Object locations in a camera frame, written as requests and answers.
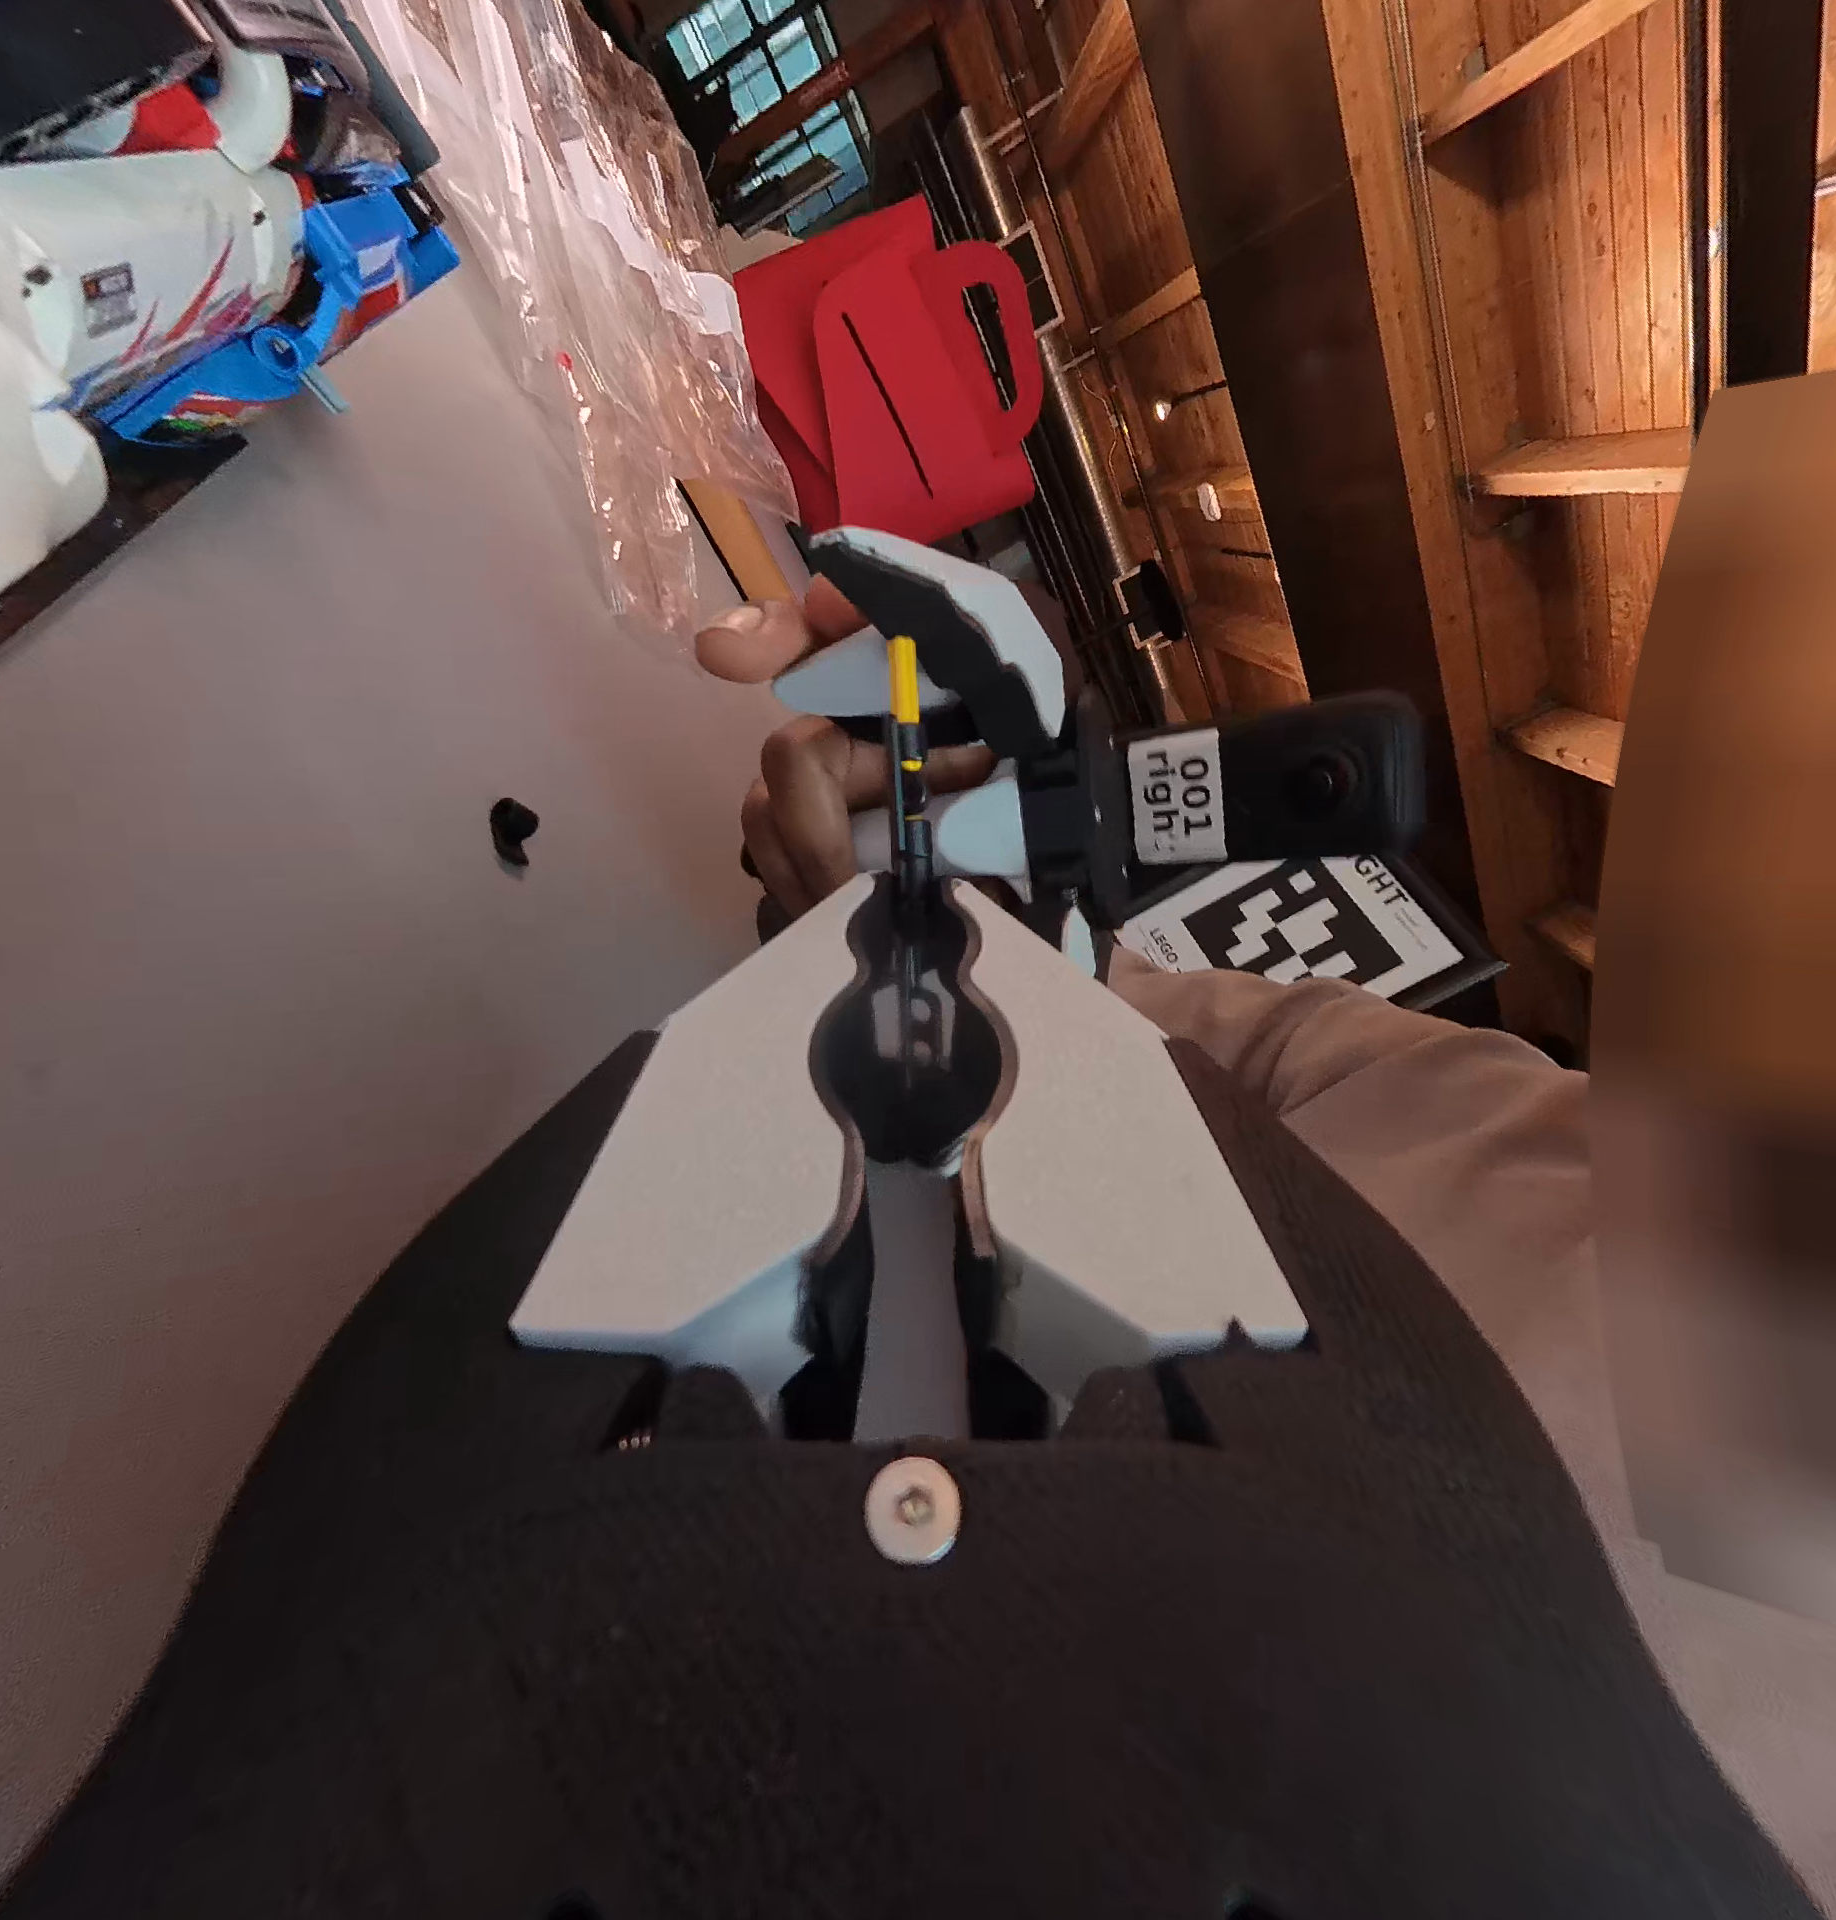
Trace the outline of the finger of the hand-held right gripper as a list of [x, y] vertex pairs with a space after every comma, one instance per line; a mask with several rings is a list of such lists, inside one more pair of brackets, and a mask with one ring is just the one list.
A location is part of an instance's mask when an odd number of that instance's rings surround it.
[[986, 721], [1000, 711], [1000, 669], [976, 635], [932, 631], [905, 646], [878, 630], [861, 630], [806, 656], [772, 681], [773, 696], [800, 714], [894, 715], [903, 709], [895, 656], [916, 662], [916, 711], [932, 721], [965, 715]]
[[[977, 639], [1000, 669], [1000, 711], [986, 721], [962, 714], [924, 720], [932, 741], [983, 745], [1028, 761], [1067, 730], [1067, 669], [1039, 614], [1007, 576], [895, 533], [839, 524], [811, 536], [807, 564], [864, 614], [861, 630], [887, 635], [956, 631]], [[861, 733], [887, 715], [839, 715]]]

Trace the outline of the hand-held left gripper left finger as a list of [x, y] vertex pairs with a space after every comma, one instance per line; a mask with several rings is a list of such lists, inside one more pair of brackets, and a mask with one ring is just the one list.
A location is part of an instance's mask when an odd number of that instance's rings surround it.
[[855, 875], [661, 1028], [517, 1308], [526, 1348], [654, 1355], [781, 1395], [861, 1363], [872, 1292], [855, 1128], [813, 1068], [857, 984]]

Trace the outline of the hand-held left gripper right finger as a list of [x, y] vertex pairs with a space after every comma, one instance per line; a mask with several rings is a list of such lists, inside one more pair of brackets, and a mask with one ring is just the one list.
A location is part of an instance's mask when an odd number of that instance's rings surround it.
[[1230, 1332], [1301, 1345], [1309, 1317], [1162, 1028], [967, 880], [941, 896], [1000, 1049], [960, 1164], [972, 1244], [998, 1265], [997, 1348], [1078, 1395]]

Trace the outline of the thin black toy beam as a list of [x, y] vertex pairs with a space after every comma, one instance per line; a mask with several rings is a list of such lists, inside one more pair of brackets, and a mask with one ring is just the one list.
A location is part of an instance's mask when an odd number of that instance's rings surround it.
[[918, 1080], [935, 1074], [952, 1049], [953, 931], [929, 899], [903, 899], [894, 926], [900, 1058], [906, 1080]]

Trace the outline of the person's right forearm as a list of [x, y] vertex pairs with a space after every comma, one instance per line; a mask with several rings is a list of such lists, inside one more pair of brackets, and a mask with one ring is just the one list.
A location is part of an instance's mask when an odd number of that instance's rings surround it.
[[1594, 1524], [1632, 1530], [1605, 1355], [1585, 1074], [1496, 1028], [1334, 981], [1155, 968], [1107, 981], [1202, 1047], [1457, 1295], [1546, 1422]]

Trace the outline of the person's right hand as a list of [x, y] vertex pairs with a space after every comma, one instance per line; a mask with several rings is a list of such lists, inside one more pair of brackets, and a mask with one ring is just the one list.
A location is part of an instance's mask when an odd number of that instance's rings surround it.
[[[719, 614], [698, 627], [692, 649], [710, 677], [758, 686], [861, 627], [857, 606], [832, 580], [813, 576], [800, 599], [751, 601]], [[857, 873], [850, 819], [887, 800], [880, 745], [807, 714], [768, 735], [758, 778], [742, 804], [742, 843], [779, 917], [806, 914]]]

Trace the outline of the black white toy box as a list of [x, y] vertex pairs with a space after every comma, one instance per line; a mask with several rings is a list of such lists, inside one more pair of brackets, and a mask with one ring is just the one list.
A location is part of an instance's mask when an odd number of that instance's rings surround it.
[[1228, 861], [1159, 884], [1113, 958], [1171, 975], [1321, 981], [1468, 1026], [1501, 1026], [1506, 962], [1479, 918], [1415, 857]]

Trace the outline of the wooden board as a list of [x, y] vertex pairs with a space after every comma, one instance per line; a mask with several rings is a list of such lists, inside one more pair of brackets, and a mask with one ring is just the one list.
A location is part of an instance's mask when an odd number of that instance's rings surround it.
[[680, 493], [742, 599], [797, 598], [800, 588], [786, 576], [786, 567], [768, 531], [738, 493], [728, 493], [702, 477], [682, 479]]

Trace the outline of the red flat panel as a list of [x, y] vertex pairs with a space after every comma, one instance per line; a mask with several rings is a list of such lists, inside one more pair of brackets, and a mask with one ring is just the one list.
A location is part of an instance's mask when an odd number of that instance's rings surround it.
[[815, 343], [819, 300], [841, 273], [861, 260], [929, 253], [932, 245], [935, 221], [921, 195], [811, 238], [772, 226], [752, 235], [734, 234], [728, 257], [757, 379], [757, 410], [786, 464], [797, 521], [807, 533], [833, 526], [841, 505]]

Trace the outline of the paned window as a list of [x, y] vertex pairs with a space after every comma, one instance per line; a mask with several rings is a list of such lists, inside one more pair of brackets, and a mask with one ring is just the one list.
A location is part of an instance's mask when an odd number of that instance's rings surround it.
[[720, 159], [736, 135], [839, 73], [841, 43], [828, 4], [696, 4], [668, 26], [650, 28], [646, 48], [719, 215], [738, 234], [806, 238], [871, 197], [874, 130], [850, 84], [747, 156]]

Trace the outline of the brick-built toy race car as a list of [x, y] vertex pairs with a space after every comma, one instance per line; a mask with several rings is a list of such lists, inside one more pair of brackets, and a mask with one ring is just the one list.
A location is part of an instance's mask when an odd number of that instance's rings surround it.
[[349, 4], [0, 4], [0, 649], [459, 265]]

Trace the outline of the person's beige hoodie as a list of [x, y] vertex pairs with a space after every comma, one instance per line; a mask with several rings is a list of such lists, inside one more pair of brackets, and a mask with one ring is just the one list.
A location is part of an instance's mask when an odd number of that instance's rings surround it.
[[1620, 1504], [1584, 1504], [1678, 1705], [1836, 1916], [1836, 1625], [1674, 1574]]

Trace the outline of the silver corrugated duct pipe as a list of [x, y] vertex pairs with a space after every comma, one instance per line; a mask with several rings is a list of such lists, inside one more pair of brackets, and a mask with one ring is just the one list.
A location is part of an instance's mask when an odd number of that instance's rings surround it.
[[1151, 598], [1091, 433], [1080, 361], [1067, 338], [1067, 304], [1050, 270], [1045, 238], [1017, 188], [998, 138], [962, 104], [925, 130], [925, 190], [941, 234], [1000, 248], [1027, 285], [1031, 341], [1044, 395], [1024, 452], [1033, 504], [1027, 543], [1069, 620], [1071, 643], [1122, 723], [1171, 717], [1162, 673], [1167, 635]]

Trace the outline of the wooden wall shelves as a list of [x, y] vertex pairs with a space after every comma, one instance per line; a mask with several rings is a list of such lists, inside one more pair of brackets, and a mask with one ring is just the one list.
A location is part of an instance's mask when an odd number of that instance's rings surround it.
[[1584, 1064], [1626, 715], [1712, 384], [1706, 8], [1323, 17], [1497, 1003]]

